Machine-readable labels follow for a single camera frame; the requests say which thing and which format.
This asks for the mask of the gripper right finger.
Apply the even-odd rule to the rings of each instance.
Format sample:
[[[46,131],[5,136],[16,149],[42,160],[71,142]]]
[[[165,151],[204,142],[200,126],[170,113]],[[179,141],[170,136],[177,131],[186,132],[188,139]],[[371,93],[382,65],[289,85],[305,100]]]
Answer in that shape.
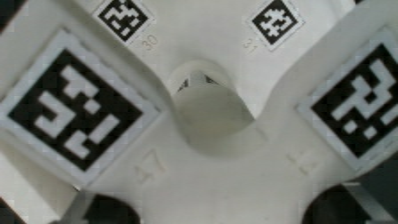
[[[311,201],[300,224],[398,224],[398,194],[344,182]]]

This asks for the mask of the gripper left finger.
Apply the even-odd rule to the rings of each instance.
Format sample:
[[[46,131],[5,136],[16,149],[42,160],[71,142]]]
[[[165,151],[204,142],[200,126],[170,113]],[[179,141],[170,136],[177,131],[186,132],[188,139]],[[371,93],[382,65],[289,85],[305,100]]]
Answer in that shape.
[[[140,224],[140,216],[117,198],[80,191],[65,213],[51,224]]]

